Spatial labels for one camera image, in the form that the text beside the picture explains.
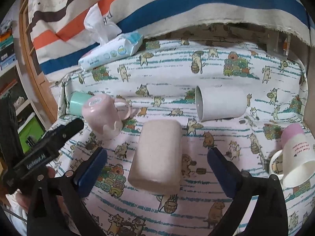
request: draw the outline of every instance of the orange stripe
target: orange stripe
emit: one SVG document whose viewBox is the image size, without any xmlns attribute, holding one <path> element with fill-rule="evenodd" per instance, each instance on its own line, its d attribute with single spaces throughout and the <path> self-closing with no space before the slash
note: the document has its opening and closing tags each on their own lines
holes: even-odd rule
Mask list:
<svg viewBox="0 0 315 236">
<path fill-rule="evenodd" d="M 110 8 L 111 3 L 114 0 L 99 0 L 98 5 L 102 15 L 105 15 Z M 35 37 L 33 40 L 33 45 L 36 50 L 53 43 L 57 40 L 63 40 L 64 42 L 70 40 L 72 37 L 79 34 L 84 30 L 83 21 L 88 13 L 89 9 L 86 9 L 65 25 L 58 33 L 53 33 L 51 30 L 46 30 L 42 32 L 39 36 Z"/>
</svg>

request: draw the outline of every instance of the storage box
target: storage box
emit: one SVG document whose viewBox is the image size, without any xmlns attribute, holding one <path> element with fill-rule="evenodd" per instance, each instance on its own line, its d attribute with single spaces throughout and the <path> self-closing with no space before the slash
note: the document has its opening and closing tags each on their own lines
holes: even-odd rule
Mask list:
<svg viewBox="0 0 315 236">
<path fill-rule="evenodd" d="M 43 134 L 44 131 L 34 116 L 19 133 L 23 152 L 26 153 L 30 149 L 30 147 L 26 144 L 29 136 L 31 136 L 34 141 L 38 141 Z"/>
</svg>

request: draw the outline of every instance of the striped fabric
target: striped fabric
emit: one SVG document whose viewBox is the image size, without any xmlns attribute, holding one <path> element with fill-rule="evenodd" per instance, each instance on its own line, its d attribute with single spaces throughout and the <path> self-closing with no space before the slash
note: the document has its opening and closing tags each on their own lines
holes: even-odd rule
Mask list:
<svg viewBox="0 0 315 236">
<path fill-rule="evenodd" d="M 31 39 L 48 80 L 76 69 L 79 58 L 98 45 L 83 25 L 95 3 L 104 22 L 112 20 L 123 33 L 153 37 L 202 23 L 247 22 L 315 46 L 315 25 L 299 0 L 29 0 Z"/>
</svg>

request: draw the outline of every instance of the blue stripe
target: blue stripe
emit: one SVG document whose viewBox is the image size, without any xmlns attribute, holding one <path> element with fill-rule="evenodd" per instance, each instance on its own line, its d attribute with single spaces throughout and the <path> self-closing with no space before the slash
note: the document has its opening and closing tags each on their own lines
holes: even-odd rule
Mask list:
<svg viewBox="0 0 315 236">
<path fill-rule="evenodd" d="M 294 15 L 308 26 L 306 10 L 296 0 L 155 0 L 142 6 L 117 25 L 123 33 L 127 33 L 207 3 L 225 3 L 251 9 L 278 9 Z"/>
<path fill-rule="evenodd" d="M 40 64 L 40 67 L 45 75 L 50 74 L 52 72 L 70 67 L 75 66 L 78 64 L 79 59 L 87 52 L 89 52 L 91 49 L 97 47 L 99 44 L 94 43 L 82 50 L 78 50 L 77 52 L 73 52 L 69 55 L 62 56 L 56 59 L 48 60 L 42 64 Z"/>
</svg>

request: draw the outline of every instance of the wooden door frame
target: wooden door frame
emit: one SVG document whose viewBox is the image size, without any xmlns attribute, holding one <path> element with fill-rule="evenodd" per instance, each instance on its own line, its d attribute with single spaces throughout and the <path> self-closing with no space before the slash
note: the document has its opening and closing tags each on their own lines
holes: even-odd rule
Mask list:
<svg viewBox="0 0 315 236">
<path fill-rule="evenodd" d="M 22 56 L 24 58 L 26 71 L 27 71 L 27 74 L 28 74 L 29 79 L 31 81 L 35 95 L 39 99 L 39 102 L 41 103 L 41 105 L 43 106 L 43 109 L 44 109 L 45 113 L 47 114 L 50 122 L 54 123 L 57 120 L 57 114 L 52 114 L 52 112 L 48 108 L 48 105 L 45 102 L 45 99 L 44 99 L 44 97 L 43 97 L 43 95 L 42 95 L 42 93 L 41 93 L 41 91 L 37 85 L 38 82 L 37 82 L 36 78 L 38 78 L 38 75 L 35 71 L 33 60 L 31 57 L 32 53 L 35 52 L 35 50 L 34 50 L 34 47 L 32 49 L 30 49 L 30 47 L 29 47 L 28 37 L 27 37 L 27 30 L 28 30 L 29 25 L 26 26 L 26 24 L 25 24 L 26 21 L 23 19 L 24 11 L 26 9 L 27 4 L 28 4 L 28 0 L 21 0 L 20 10 L 19 10 L 19 36 L 20 36 L 20 42 L 21 42 Z M 40 76 L 40 81 L 44 82 L 45 76 L 43 73 L 41 73 L 41 74 L 42 75 Z"/>
</svg>

